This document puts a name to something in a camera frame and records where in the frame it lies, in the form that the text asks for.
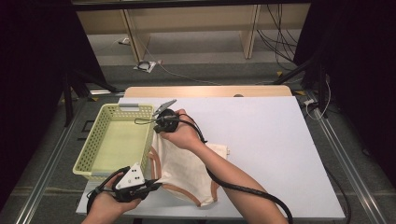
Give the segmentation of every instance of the beige fabric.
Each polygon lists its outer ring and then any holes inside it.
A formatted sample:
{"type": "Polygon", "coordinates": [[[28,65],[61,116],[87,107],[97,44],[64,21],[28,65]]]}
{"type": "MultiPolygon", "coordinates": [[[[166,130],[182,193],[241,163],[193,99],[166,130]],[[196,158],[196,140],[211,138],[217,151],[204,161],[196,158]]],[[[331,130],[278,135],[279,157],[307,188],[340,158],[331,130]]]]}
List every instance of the beige fabric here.
{"type": "MultiPolygon", "coordinates": [[[[221,157],[227,158],[227,147],[206,144],[221,157]]],[[[193,153],[176,147],[173,143],[154,134],[151,151],[151,178],[159,178],[163,188],[179,199],[197,206],[217,200],[219,185],[207,174],[204,163],[193,153]]]]}

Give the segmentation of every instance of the cloth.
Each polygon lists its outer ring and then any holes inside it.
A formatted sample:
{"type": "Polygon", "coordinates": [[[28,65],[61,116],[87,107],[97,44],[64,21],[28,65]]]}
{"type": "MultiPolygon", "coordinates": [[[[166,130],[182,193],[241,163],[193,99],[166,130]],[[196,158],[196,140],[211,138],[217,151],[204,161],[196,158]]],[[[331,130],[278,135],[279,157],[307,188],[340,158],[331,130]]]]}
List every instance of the cloth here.
{"type": "MultiPolygon", "coordinates": [[[[221,157],[227,158],[227,147],[206,144],[221,157]]],[[[204,163],[192,152],[175,146],[154,134],[151,151],[151,178],[159,178],[163,188],[179,199],[204,206],[218,199],[219,185],[209,177],[204,163]]]]}

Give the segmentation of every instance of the person's right hand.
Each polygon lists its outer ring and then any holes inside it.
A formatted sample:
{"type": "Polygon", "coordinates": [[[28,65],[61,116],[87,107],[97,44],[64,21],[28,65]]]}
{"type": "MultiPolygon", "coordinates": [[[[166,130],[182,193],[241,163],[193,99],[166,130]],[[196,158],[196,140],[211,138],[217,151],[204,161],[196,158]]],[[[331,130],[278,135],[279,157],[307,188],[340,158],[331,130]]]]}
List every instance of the person's right hand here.
{"type": "MultiPolygon", "coordinates": [[[[119,175],[122,174],[113,176],[113,178],[106,183],[106,187],[111,189],[119,175]]],[[[135,209],[141,201],[141,199],[135,199],[129,203],[119,203],[109,192],[101,192],[96,196],[90,213],[82,223],[113,223],[126,211],[135,209]]]]}
{"type": "MultiPolygon", "coordinates": [[[[179,109],[178,111],[175,111],[175,113],[179,115],[180,119],[194,124],[194,121],[187,116],[184,109],[179,109]]],[[[160,135],[162,138],[171,141],[175,146],[187,150],[191,150],[195,146],[202,144],[198,133],[190,125],[183,122],[178,123],[177,129],[174,133],[161,132],[160,135]]]]}

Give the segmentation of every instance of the white table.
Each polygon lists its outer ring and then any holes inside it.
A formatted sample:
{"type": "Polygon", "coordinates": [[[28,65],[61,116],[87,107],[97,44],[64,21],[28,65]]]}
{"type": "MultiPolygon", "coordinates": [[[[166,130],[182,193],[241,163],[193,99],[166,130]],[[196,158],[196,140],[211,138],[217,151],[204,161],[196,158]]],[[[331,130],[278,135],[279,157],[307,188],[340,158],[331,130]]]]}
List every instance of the white table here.
{"type": "MultiPolygon", "coordinates": [[[[128,103],[158,106],[175,98],[123,98],[128,103]]],[[[205,139],[226,145],[228,160],[282,200],[293,216],[309,220],[345,217],[293,96],[177,98],[172,109],[185,108],[205,139]]],[[[89,181],[77,212],[86,213],[86,193],[99,183],[89,181]]],[[[201,208],[164,190],[125,215],[151,218],[241,218],[224,191],[219,201],[201,208]]]]}

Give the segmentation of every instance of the forearm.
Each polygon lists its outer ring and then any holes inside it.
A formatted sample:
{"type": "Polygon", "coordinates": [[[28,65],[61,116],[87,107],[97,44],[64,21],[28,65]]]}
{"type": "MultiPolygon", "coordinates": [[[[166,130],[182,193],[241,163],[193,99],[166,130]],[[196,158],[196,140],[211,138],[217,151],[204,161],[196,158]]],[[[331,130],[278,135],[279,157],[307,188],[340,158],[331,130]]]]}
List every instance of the forearm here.
{"type": "Polygon", "coordinates": [[[104,217],[100,213],[98,214],[89,214],[84,219],[82,224],[111,224],[117,220],[118,217],[104,217]]]}
{"type": "MultiPolygon", "coordinates": [[[[195,144],[191,152],[197,155],[207,169],[218,179],[265,192],[265,189],[251,176],[226,161],[204,144],[195,144]]],[[[249,223],[286,223],[277,206],[258,196],[224,188],[231,202],[249,223]]]]}

